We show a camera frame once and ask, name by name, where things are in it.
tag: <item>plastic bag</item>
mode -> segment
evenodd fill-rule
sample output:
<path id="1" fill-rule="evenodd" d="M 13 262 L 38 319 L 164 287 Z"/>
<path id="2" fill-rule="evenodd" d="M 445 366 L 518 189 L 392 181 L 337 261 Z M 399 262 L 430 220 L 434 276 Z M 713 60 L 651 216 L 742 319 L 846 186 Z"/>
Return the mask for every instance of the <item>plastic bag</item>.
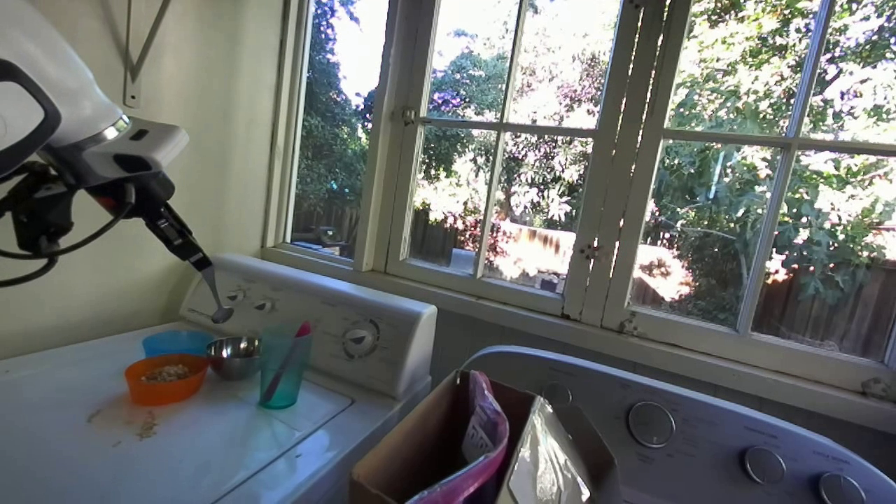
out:
<path id="1" fill-rule="evenodd" d="M 510 419 L 500 412 L 486 374 L 470 370 L 468 394 L 473 401 L 473 413 L 461 438 L 468 464 L 409 497 L 412 504 L 473 504 L 491 500 L 498 496 Z"/>
<path id="2" fill-rule="evenodd" d="M 582 504 L 592 485 L 554 408 L 533 396 L 515 445 L 498 504 Z"/>

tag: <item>plastic cup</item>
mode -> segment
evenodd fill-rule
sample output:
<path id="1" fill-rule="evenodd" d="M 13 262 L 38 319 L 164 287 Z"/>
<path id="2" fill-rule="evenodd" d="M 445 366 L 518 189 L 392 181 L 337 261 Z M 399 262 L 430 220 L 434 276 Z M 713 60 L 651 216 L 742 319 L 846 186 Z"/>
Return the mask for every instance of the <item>plastic cup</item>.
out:
<path id="1" fill-rule="evenodd" d="M 295 336 L 294 328 L 260 333 L 258 403 L 262 408 L 294 405 L 300 401 L 308 357 L 309 336 Z"/>
<path id="2" fill-rule="evenodd" d="M 206 345 L 211 336 L 200 329 L 164 329 L 164 333 L 150 333 L 141 339 L 141 352 L 148 357 L 153 356 L 206 356 Z"/>

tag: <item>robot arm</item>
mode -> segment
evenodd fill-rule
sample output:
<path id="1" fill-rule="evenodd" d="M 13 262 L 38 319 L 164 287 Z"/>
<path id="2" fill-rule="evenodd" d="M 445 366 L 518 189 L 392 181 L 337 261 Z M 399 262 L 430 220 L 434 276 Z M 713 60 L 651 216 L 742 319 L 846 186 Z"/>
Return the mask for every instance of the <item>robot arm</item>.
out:
<path id="1" fill-rule="evenodd" d="M 211 262 L 168 203 L 164 164 L 185 149 L 176 125 L 126 116 L 71 48 L 25 0 L 0 3 L 0 200 L 20 248 L 59 254 L 69 199 L 85 189 L 118 219 L 146 227 L 196 270 Z"/>

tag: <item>window sill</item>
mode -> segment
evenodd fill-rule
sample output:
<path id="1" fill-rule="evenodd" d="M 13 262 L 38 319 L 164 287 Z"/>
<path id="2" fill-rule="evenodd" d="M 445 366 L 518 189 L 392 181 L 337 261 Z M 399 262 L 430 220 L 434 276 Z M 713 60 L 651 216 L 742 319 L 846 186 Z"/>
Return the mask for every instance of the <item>window sill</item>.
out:
<path id="1" fill-rule="evenodd" d="M 351 270 L 346 262 L 308 258 L 294 248 L 265 248 L 262 258 L 273 262 L 295 266 L 304 270 L 434 301 L 435 308 L 454 311 L 461 315 L 476 315 L 483 322 L 500 319 L 498 324 L 519 329 L 526 336 L 571 345 L 585 352 L 627 360 L 631 366 L 650 366 L 657 373 L 679 374 L 685 380 L 703 380 L 739 394 L 783 403 L 792 408 L 853 422 L 882 434 L 896 434 L 896 426 L 893 426 L 896 403 L 862 396 L 855 392 L 843 392 L 843 389 L 809 384 L 792 374 L 722 360 L 717 356 L 703 356 L 675 345 L 617 336 L 605 328 L 591 328 L 591 324 L 578 324 L 578 322 L 567 322 L 546 314 L 519 311 L 512 305 L 498 305 L 489 300 L 476 300 L 468 293 L 409 283 L 381 270 Z"/>

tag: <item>orange bowl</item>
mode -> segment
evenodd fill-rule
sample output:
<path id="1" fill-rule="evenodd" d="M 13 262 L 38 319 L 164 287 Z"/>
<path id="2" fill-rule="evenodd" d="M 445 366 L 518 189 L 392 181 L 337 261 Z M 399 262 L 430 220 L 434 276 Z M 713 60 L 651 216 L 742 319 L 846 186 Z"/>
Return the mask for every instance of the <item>orange bowl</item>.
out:
<path id="1" fill-rule="evenodd" d="M 133 403 L 164 405 L 196 394 L 204 384 L 204 370 L 206 357 L 199 356 L 157 356 L 127 363 L 123 378 Z"/>

